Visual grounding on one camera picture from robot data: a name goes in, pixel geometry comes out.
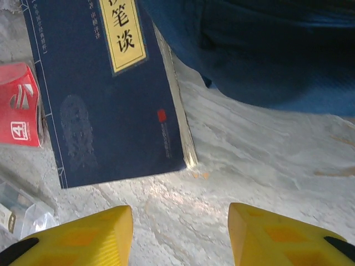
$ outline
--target yellow plastic part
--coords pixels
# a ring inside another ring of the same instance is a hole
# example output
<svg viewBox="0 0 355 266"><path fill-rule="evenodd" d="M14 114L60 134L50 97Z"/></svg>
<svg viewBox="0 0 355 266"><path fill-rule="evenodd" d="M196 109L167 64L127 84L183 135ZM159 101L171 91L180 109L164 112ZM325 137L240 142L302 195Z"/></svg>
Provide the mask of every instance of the yellow plastic part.
<svg viewBox="0 0 355 266"><path fill-rule="evenodd" d="M236 266L354 266L324 240L341 236L249 205L230 205L228 229Z"/></svg>
<svg viewBox="0 0 355 266"><path fill-rule="evenodd" d="M129 206L33 234L39 243L11 266L127 266L133 237Z"/></svg>

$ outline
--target dark blue book cover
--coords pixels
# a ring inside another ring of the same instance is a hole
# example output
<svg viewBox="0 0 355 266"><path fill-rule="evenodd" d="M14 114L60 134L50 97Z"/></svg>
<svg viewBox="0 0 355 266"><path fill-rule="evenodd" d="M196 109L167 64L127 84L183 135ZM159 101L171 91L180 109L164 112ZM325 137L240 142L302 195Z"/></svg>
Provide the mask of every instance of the dark blue book cover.
<svg viewBox="0 0 355 266"><path fill-rule="evenodd" d="M139 1L22 8L62 188L186 168L166 58Z"/></svg>

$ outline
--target white marble floor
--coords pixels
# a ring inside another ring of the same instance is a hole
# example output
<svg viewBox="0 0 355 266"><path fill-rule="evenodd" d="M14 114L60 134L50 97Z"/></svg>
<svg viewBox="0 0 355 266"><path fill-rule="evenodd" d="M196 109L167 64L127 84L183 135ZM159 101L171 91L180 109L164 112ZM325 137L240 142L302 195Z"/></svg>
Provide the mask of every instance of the white marble floor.
<svg viewBox="0 0 355 266"><path fill-rule="evenodd" d="M21 14L0 11L0 62L31 56ZM0 171L55 208L60 223L120 204L134 213L130 265L233 265L231 202L333 230L355 243L355 126L335 116L251 108L203 86L177 59L200 166L194 172L60 190L43 150L0 147ZM0 234L0 249L13 243Z"/></svg>

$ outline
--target dark blue jeans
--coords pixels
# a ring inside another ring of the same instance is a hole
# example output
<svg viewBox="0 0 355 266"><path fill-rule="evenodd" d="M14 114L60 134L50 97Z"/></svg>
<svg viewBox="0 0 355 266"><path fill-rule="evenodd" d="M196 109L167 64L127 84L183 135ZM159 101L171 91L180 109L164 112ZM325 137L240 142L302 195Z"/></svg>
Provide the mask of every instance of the dark blue jeans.
<svg viewBox="0 0 355 266"><path fill-rule="evenodd" d="M355 116L354 16L295 2L140 0L179 59L226 96Z"/></svg>

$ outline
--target yellow title label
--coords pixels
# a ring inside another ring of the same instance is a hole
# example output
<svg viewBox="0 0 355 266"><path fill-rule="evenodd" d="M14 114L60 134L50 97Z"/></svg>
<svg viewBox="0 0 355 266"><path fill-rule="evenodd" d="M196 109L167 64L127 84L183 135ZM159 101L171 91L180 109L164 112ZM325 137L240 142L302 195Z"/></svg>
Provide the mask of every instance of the yellow title label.
<svg viewBox="0 0 355 266"><path fill-rule="evenodd" d="M135 0L100 0L114 73L146 58Z"/></svg>

